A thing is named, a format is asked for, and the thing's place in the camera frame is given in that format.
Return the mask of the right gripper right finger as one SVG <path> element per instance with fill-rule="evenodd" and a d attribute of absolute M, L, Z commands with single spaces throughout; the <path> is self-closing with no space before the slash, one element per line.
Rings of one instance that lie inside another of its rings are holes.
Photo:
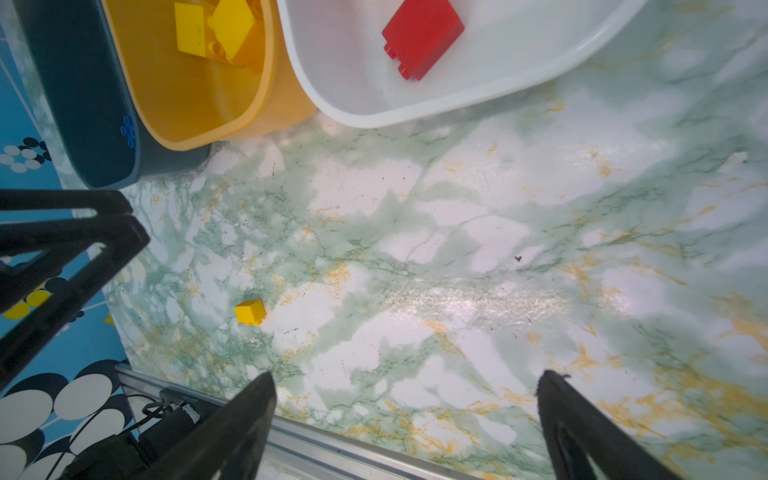
<path fill-rule="evenodd" d="M 538 413 L 558 479 L 676 479 L 678 476 L 572 387 L 546 370 L 537 386 Z"/>

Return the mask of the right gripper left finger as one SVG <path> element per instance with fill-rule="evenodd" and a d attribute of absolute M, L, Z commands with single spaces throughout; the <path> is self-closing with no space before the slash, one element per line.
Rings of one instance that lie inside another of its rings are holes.
<path fill-rule="evenodd" d="M 138 477 L 254 479 L 276 402 L 273 377 L 265 372 Z"/>

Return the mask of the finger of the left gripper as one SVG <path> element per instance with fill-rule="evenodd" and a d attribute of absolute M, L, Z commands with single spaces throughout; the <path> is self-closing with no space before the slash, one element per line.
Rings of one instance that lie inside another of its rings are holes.
<path fill-rule="evenodd" d="M 13 218 L 52 218 L 59 211 L 72 210 L 92 210 L 97 215 L 133 213 L 116 190 L 1 190 L 1 212 Z"/>
<path fill-rule="evenodd" d="M 34 308 L 1 338 L 1 386 L 14 378 L 60 328 L 149 243 L 132 216 L 5 224 L 1 253 L 35 257 L 21 269 L 1 274 L 1 310 L 22 300 L 43 281 L 93 245 L 102 250 L 68 284 Z"/>

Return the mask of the blue lego brick narrow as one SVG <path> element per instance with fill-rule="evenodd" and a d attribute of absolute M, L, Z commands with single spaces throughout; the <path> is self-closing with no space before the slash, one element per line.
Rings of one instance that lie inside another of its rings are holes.
<path fill-rule="evenodd" d="M 135 150 L 137 147 L 136 127 L 131 116 L 123 117 L 123 124 L 120 127 L 121 134 L 126 138 L 128 146 Z"/>

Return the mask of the small yellow lego brick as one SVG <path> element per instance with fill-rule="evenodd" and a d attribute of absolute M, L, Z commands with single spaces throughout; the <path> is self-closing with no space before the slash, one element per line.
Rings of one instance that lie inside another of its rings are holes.
<path fill-rule="evenodd" d="M 237 321 L 246 326 L 259 326 L 267 316 L 262 300 L 242 302 L 234 307 Z"/>

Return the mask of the yellow plastic bin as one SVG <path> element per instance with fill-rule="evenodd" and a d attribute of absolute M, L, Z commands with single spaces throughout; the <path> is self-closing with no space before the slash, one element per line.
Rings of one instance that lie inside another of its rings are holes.
<path fill-rule="evenodd" d="M 256 5 L 265 21 L 264 60 L 233 66 L 178 50 L 171 1 L 103 2 L 135 108 L 164 147 L 257 137 L 315 111 L 292 68 L 276 2 Z"/>

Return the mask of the dark teal plastic bin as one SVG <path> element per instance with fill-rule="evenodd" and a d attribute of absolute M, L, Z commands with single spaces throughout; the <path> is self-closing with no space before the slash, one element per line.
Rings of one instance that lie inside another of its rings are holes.
<path fill-rule="evenodd" d="M 63 148 L 90 189 L 120 189 L 204 163 L 206 146 L 173 151 L 142 123 L 98 1 L 15 1 L 20 30 L 41 80 Z M 131 149 L 120 127 L 136 127 Z"/>

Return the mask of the white plastic bin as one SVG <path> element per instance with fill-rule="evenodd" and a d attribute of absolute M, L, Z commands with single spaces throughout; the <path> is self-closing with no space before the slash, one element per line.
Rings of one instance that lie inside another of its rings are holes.
<path fill-rule="evenodd" d="M 547 82 L 587 60 L 642 1 L 455 1 L 464 32 L 421 80 L 384 50 L 397 1 L 281 1 L 299 82 L 325 115 L 354 128 L 403 123 Z"/>

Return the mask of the red lego brick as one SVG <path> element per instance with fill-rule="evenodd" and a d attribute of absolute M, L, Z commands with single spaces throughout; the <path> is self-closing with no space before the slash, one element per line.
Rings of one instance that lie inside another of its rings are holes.
<path fill-rule="evenodd" d="M 387 55 L 405 80 L 421 80 L 464 32 L 448 0 L 405 0 L 382 30 Z"/>

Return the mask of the aluminium front rail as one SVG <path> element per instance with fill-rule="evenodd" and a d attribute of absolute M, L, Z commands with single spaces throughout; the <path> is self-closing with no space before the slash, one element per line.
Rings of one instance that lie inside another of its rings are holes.
<path fill-rule="evenodd" d="M 469 479 L 471 476 L 277 417 L 272 421 L 257 477 Z"/>

